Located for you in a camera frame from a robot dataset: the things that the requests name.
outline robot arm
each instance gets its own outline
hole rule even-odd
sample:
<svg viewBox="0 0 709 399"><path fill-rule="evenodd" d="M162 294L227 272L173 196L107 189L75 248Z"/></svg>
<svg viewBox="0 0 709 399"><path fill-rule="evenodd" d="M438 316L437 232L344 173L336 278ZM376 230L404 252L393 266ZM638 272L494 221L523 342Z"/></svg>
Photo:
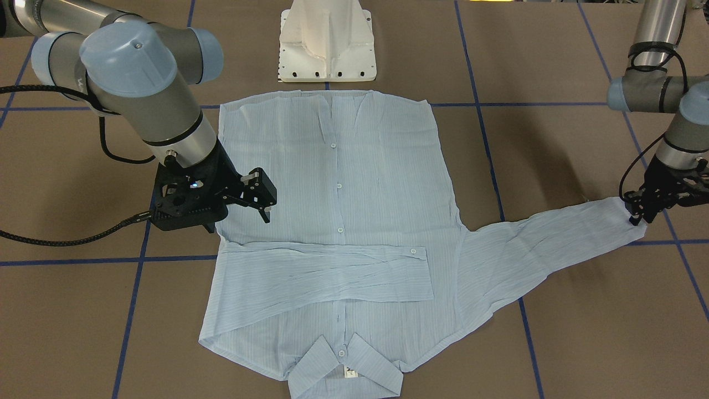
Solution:
<svg viewBox="0 0 709 399"><path fill-rule="evenodd" d="M5 14L6 34L41 35L32 66L45 84L93 96L103 107L97 111L123 115L158 159L154 225L213 232L228 204L255 208L269 222L276 188L261 168L236 172L187 87L221 71L221 48L209 32L148 23L85 0L15 0Z"/></svg>
<svg viewBox="0 0 709 399"><path fill-rule="evenodd" d="M663 68L676 55L685 6L684 0L645 2L630 66L608 91L608 104L616 110L676 112L644 184L623 194L633 224L651 223L675 204L709 203L709 77L667 77Z"/></svg>

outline light blue shirt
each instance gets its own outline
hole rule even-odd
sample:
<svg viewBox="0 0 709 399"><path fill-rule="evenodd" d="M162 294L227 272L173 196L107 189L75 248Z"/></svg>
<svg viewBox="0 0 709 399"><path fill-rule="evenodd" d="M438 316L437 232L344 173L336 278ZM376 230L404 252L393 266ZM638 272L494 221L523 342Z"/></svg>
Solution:
<svg viewBox="0 0 709 399"><path fill-rule="evenodd" d="M287 380L292 398L397 396L402 372L550 273L644 235L619 199L468 231L426 102L263 94L224 104L219 134L237 170L267 171L278 204L270 224L236 206L217 223L199 342Z"/></svg>

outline table surface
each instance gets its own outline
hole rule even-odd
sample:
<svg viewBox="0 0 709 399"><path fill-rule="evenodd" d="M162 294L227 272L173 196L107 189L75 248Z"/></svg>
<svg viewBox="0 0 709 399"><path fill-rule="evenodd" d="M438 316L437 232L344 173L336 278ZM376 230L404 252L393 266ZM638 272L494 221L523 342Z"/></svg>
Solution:
<svg viewBox="0 0 709 399"><path fill-rule="evenodd" d="M216 35L224 72L193 87L214 126L221 103L326 88L277 82L279 16L289 0L106 3ZM362 6L372 12L377 79L327 88L428 100L471 230L615 195L630 161L672 118L605 105L641 6ZM0 40L1 85L38 83L32 44ZM691 75L709 72L708 47L701 11L689 13L679 51ZM678 71L673 61L670 73ZM155 164L105 157L85 104L21 93L0 106L0 228L75 239L147 209ZM108 144L122 156L149 155L118 117L108 120ZM639 166L627 187L641 181ZM709 206L671 209L641 242L554 273L405 374L401 397L707 398L708 216ZM147 224L73 248L0 241L0 396L287 398L286 383L197 344L217 247L201 227Z"/></svg>

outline size tag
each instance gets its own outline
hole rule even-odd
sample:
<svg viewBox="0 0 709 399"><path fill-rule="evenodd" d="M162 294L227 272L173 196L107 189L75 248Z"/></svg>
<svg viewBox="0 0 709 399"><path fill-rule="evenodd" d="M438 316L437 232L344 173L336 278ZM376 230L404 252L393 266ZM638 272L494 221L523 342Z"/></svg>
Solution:
<svg viewBox="0 0 709 399"><path fill-rule="evenodd" d="M351 368L345 366L345 378L359 377L359 374Z"/></svg>

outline robotic arm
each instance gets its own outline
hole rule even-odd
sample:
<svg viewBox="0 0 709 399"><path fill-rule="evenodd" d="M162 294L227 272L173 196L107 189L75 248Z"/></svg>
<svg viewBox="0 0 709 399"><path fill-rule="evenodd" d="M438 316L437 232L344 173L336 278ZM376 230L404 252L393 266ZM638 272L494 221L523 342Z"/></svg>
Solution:
<svg viewBox="0 0 709 399"><path fill-rule="evenodd" d="M608 105L618 111L675 113L637 191L621 193L637 225L663 209L709 203L709 76L687 77L676 52L686 0L646 0L625 76L613 80ZM668 77L677 57L682 77Z"/></svg>
<svg viewBox="0 0 709 399"><path fill-rule="evenodd" d="M3 12L4 37L40 36L32 66L43 83L94 97L99 114L123 115L158 159L155 226L213 232L228 204L255 208L269 222L276 188L261 168L236 172L187 87L221 72L221 47L211 33L88 0L10 0Z"/></svg>

